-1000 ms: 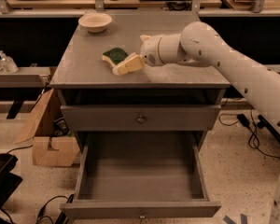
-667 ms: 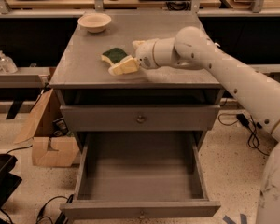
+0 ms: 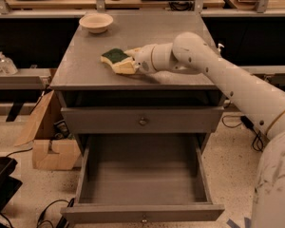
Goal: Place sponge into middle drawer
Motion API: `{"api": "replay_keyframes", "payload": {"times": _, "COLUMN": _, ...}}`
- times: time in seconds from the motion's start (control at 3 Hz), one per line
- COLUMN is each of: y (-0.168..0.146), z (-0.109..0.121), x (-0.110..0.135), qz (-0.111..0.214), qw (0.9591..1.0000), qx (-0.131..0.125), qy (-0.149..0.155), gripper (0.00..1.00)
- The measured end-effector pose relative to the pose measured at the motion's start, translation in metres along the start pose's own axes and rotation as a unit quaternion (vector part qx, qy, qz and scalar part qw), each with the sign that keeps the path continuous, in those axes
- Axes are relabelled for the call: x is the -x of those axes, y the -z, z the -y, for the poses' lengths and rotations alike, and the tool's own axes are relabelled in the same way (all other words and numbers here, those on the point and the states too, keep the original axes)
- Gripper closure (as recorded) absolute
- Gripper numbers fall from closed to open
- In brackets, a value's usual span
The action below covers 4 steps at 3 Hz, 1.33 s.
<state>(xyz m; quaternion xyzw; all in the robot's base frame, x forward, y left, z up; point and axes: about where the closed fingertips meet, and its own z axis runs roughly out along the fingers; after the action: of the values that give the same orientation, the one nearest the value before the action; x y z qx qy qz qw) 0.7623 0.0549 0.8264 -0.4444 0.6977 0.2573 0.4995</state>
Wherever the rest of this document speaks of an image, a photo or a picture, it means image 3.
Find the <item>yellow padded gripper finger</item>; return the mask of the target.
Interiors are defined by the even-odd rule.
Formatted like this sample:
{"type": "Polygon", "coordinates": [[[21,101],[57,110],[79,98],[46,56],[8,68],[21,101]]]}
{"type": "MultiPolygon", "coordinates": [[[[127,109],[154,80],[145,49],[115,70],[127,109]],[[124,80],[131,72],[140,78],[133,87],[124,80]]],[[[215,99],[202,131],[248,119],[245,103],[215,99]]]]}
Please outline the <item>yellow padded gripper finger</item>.
{"type": "Polygon", "coordinates": [[[124,54],[126,54],[129,57],[135,57],[135,54],[140,50],[140,47],[128,49],[124,51],[124,54]]]}
{"type": "Polygon", "coordinates": [[[119,62],[112,66],[113,71],[116,74],[126,74],[132,75],[135,74],[138,70],[138,67],[134,62],[119,62]]]}

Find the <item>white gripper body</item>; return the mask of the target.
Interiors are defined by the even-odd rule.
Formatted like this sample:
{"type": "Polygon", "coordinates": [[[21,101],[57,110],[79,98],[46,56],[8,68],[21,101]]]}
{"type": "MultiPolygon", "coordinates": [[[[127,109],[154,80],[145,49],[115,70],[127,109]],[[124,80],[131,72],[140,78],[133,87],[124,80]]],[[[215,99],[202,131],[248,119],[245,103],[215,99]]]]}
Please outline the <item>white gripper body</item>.
{"type": "Polygon", "coordinates": [[[152,52],[154,48],[155,44],[146,45],[135,53],[134,61],[140,73],[151,74],[156,72],[152,63],[152,52]]]}

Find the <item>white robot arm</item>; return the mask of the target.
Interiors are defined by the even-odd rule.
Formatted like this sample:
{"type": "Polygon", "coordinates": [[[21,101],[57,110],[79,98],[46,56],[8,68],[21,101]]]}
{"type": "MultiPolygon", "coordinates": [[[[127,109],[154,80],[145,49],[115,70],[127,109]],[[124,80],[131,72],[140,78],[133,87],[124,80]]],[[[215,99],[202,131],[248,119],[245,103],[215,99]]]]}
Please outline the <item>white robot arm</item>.
{"type": "Polygon", "coordinates": [[[285,228],[285,92],[223,59],[192,32],[126,54],[113,67],[118,74],[204,74],[268,138],[256,173],[251,228],[285,228]]]}

